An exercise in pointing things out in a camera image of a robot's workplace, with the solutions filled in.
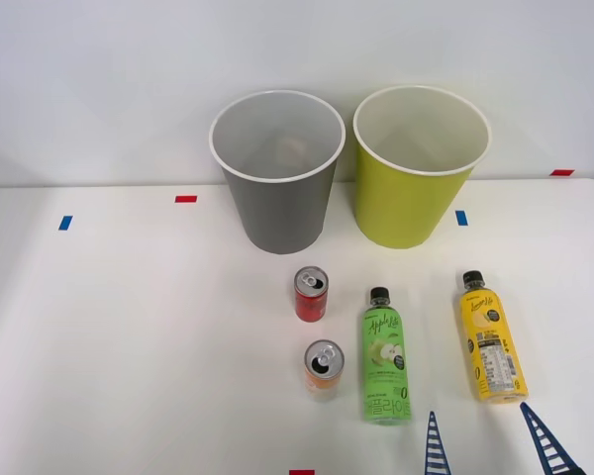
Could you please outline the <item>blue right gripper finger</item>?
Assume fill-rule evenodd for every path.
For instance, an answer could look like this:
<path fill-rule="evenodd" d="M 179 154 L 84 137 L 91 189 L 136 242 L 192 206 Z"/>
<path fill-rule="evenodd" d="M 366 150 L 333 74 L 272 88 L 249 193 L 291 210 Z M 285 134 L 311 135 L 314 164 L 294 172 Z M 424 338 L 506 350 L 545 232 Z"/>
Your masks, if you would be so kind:
<path fill-rule="evenodd" d="M 544 475 L 585 475 L 545 423 L 526 403 L 520 404 L 522 415 L 534 442 Z"/>
<path fill-rule="evenodd" d="M 425 448 L 425 475 L 450 475 L 451 471 L 442 442 L 437 417 L 434 411 L 429 412 L 426 448 Z"/>

